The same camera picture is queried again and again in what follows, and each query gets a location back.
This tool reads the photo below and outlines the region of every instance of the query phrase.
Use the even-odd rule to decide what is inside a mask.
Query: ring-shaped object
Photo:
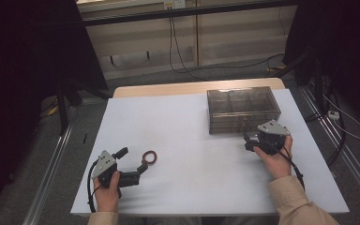
[[[147,161],[146,157],[150,154],[154,155],[154,160],[152,161]],[[146,162],[148,164],[148,166],[154,165],[157,161],[157,153],[154,151],[147,151],[144,154],[142,154],[142,163]]]

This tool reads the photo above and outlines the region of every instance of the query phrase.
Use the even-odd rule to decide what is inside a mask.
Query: white wall
[[[188,0],[186,3],[187,7],[203,7],[247,1]],[[163,0],[80,0],[78,6],[84,18],[93,18],[162,10]],[[191,67],[283,53],[285,37],[295,10],[296,7],[273,7],[174,18],[183,59]],[[142,60],[139,65],[134,62],[129,62],[129,65],[133,68],[153,67],[154,71],[171,69],[168,59],[171,34],[169,19],[91,26],[87,27],[87,31],[107,79],[129,75],[121,75],[121,70],[126,70],[126,67],[105,65],[110,64],[110,55],[125,66],[125,59],[131,55],[145,56],[146,52],[150,52],[156,61],[150,58],[149,63]],[[172,45],[173,61],[178,64],[178,56],[174,57],[177,55],[174,40]]]

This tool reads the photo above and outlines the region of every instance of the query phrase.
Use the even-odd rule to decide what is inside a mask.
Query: white sheet
[[[309,199],[330,213],[349,212],[332,174],[289,90],[274,90],[279,123],[293,136],[293,161],[304,175]],[[71,213],[87,216],[86,179],[102,150],[129,153],[118,160],[135,171],[142,155],[157,163],[136,187],[122,188],[120,214],[130,216],[250,216],[276,213],[267,190],[272,180],[240,134],[209,135],[206,95],[110,99]]]

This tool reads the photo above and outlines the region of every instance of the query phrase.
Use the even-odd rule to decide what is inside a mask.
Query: clear plastic box
[[[280,110],[271,88],[208,90],[209,133],[257,133],[257,126],[278,120]]]

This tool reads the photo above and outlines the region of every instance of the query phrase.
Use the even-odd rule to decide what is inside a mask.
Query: finger
[[[283,146],[288,150],[289,154],[292,151],[292,143],[293,143],[292,136],[291,135],[286,136],[285,143],[283,144]]]
[[[95,186],[95,188],[98,188],[101,186],[100,181],[98,180],[98,177],[93,179],[93,185]]]
[[[266,161],[269,158],[269,156],[265,154],[265,152],[260,147],[254,146],[253,150],[263,161]]]
[[[116,188],[118,187],[119,176],[120,176],[119,171],[116,171],[112,174],[110,188],[114,189],[115,191],[116,191]]]

